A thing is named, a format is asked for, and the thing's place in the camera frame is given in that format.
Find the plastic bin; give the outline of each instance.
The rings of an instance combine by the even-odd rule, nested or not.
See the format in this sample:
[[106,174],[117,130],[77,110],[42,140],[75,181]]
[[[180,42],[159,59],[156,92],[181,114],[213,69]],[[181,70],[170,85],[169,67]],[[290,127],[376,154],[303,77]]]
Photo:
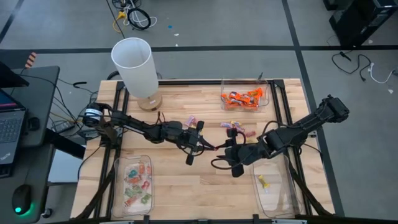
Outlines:
[[259,210],[267,217],[294,218],[301,213],[303,206],[296,196],[289,160],[283,154],[256,161],[252,174]]
[[[223,110],[262,112],[269,103],[269,84],[265,79],[243,80],[243,79],[222,79],[221,81],[221,108]],[[248,95],[248,92],[261,89],[262,96],[256,97]],[[237,93],[238,98],[243,97],[243,101],[236,101],[231,98],[231,93]]]
[[153,205],[154,183],[149,156],[122,157],[114,162],[116,185],[112,216],[148,214]]

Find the computer mouse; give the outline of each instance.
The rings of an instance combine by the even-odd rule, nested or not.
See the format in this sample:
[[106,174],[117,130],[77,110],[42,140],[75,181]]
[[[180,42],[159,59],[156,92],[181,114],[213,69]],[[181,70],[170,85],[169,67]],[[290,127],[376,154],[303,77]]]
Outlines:
[[12,208],[17,215],[25,214],[32,202],[31,187],[23,184],[15,189],[12,195]]

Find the laptop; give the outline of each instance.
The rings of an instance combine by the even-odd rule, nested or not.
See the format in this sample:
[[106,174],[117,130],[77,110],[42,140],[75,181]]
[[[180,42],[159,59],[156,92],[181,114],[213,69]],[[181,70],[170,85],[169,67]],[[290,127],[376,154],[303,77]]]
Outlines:
[[26,115],[27,110],[0,89],[0,178],[11,175],[3,168],[14,162]]

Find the wooden table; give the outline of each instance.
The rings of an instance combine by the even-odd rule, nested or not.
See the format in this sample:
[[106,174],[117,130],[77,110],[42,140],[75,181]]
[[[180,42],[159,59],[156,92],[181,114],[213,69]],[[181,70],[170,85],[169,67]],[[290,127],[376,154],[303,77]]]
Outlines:
[[[299,120],[308,114],[302,84],[299,79],[285,79],[284,82],[292,119]],[[116,84],[116,81],[102,81],[97,101],[112,105]],[[275,120],[272,97],[265,112],[245,113],[223,111],[220,108],[219,85],[167,85],[160,86],[159,91],[163,95],[160,110],[164,112],[166,120],[185,122],[190,115],[194,115],[205,122],[202,134],[213,145],[222,144],[227,138],[225,129],[220,127],[222,121],[233,119],[242,122],[246,129],[254,129],[258,135],[268,121]],[[120,107],[122,104],[123,94],[119,100]],[[154,123],[157,117],[157,112],[139,109],[133,96],[129,97],[127,113],[147,123]],[[98,148],[98,144],[99,139],[88,142],[85,158]],[[314,138],[309,138],[307,144],[318,148]],[[223,151],[206,151],[195,158],[192,166],[188,166],[185,165],[186,154],[175,145],[169,142],[152,144],[141,135],[129,131],[124,134],[121,157],[148,155],[152,160],[155,189],[154,207],[149,214],[151,220],[251,219],[253,214],[268,218],[257,206],[251,166],[245,167],[245,174],[239,178],[233,178],[230,170],[218,170],[210,166],[210,161],[216,155],[223,154]],[[77,216],[96,192],[103,155],[104,149],[98,150],[81,168],[71,217]],[[109,158],[110,169],[113,154]],[[334,212],[319,153],[303,146],[301,160],[308,188],[329,212]],[[297,197],[299,202],[303,202],[299,188]],[[107,199],[108,190],[104,193],[101,216],[105,215]]]

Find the white cylindrical container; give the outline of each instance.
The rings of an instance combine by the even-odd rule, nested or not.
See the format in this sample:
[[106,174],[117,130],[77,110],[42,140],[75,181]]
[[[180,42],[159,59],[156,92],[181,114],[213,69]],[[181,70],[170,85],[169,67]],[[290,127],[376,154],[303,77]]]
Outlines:
[[111,57],[131,95],[148,98],[156,93],[159,82],[146,41],[135,37],[121,40],[113,47]]

